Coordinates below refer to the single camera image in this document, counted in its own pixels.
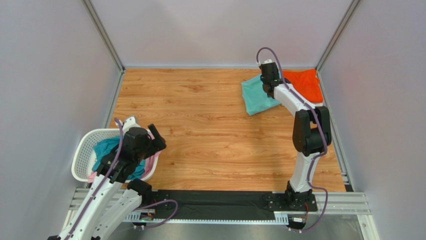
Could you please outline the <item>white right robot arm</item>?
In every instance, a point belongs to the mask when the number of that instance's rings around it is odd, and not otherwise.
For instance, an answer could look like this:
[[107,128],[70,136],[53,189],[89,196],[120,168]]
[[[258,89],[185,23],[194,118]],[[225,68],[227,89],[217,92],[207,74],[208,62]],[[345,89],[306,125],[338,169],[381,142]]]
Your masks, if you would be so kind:
[[318,160],[331,144],[330,113],[303,97],[273,61],[259,64],[263,91],[280,102],[294,117],[292,142],[297,151],[294,172],[283,194],[275,198],[275,209],[317,211],[311,180]]

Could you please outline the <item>light teal t-shirt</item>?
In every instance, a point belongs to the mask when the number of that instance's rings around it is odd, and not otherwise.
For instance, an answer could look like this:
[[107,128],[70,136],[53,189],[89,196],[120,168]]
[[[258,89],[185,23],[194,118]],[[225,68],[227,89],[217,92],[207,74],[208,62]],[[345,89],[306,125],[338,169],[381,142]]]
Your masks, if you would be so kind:
[[276,99],[268,97],[264,92],[260,74],[242,82],[241,89],[245,110],[249,116],[264,112],[281,104]]

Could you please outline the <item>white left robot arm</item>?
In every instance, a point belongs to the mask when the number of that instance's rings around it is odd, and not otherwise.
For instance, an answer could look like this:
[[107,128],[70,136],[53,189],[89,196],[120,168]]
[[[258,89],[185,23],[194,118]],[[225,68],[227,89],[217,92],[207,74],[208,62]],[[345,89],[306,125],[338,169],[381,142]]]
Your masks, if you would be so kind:
[[81,139],[71,172],[76,180],[92,183],[75,215],[51,240],[106,240],[131,212],[153,202],[147,181],[166,140],[154,124],[143,128],[135,117],[116,125]]

